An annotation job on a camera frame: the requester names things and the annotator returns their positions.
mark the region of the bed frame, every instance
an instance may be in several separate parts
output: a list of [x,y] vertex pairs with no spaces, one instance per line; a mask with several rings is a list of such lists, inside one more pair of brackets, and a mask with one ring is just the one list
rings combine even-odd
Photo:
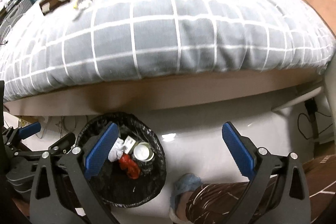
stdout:
[[166,76],[68,87],[5,106],[15,116],[133,112],[230,100],[321,80],[313,68]]

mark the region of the black trash bag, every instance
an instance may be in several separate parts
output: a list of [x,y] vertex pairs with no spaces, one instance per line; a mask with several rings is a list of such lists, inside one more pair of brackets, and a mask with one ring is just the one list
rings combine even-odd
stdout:
[[128,178],[121,170],[119,162],[105,160],[97,176],[89,183],[107,204],[121,208],[133,208],[155,198],[166,181],[166,157],[156,134],[134,115],[124,112],[108,113],[89,121],[76,141],[76,146],[83,147],[88,139],[99,134],[108,122],[119,126],[121,138],[131,136],[137,141],[148,142],[155,154],[153,171],[148,175],[140,175],[136,180]]

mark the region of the metal bolt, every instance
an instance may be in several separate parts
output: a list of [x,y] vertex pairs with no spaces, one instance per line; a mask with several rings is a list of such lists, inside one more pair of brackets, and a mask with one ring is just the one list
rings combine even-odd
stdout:
[[49,157],[49,152],[47,152],[47,151],[43,152],[42,158],[46,159],[48,157]]
[[81,151],[81,148],[76,146],[74,149],[72,149],[72,153],[77,155]]
[[262,155],[266,155],[267,154],[267,149],[266,148],[261,147],[261,148],[258,149],[258,151]]
[[297,154],[296,153],[291,153],[291,158],[293,160],[296,160],[298,158]]

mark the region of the floor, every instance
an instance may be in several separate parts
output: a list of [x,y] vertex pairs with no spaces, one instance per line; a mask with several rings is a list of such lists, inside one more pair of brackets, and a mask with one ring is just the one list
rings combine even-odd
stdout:
[[[138,208],[113,208],[114,215],[122,224],[135,221],[139,224],[170,223],[161,218],[168,217],[174,181],[185,173],[195,173],[206,183],[245,181],[221,137],[221,127],[226,121],[231,121],[240,134],[249,137],[257,147],[264,146],[277,155],[288,155],[294,151],[302,162],[310,160],[313,144],[305,140],[297,128],[298,115],[305,112],[304,104],[278,113],[270,111],[272,106],[293,98],[294,94],[295,90],[289,88],[199,106],[134,113],[159,136],[166,154],[166,184],[152,201]],[[325,97],[321,95],[316,100],[319,111],[330,114]],[[43,127],[47,119],[41,117]],[[317,119],[320,131],[332,123],[331,118],[319,114]],[[59,121],[59,117],[52,117],[41,140],[34,135],[24,143],[32,150],[48,149],[60,137],[59,125],[55,125]],[[76,117],[76,134],[86,121],[87,117]],[[67,117],[64,124],[71,130],[75,117]],[[299,125],[309,138],[312,134],[309,122],[302,117]]]

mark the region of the gray plaid bedsheet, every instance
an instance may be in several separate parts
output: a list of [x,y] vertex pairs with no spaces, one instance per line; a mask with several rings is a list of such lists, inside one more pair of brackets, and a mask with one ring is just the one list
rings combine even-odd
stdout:
[[334,53],[331,32],[301,0],[94,0],[78,20],[71,5],[46,17],[33,8],[0,48],[5,101],[161,75],[321,70]]

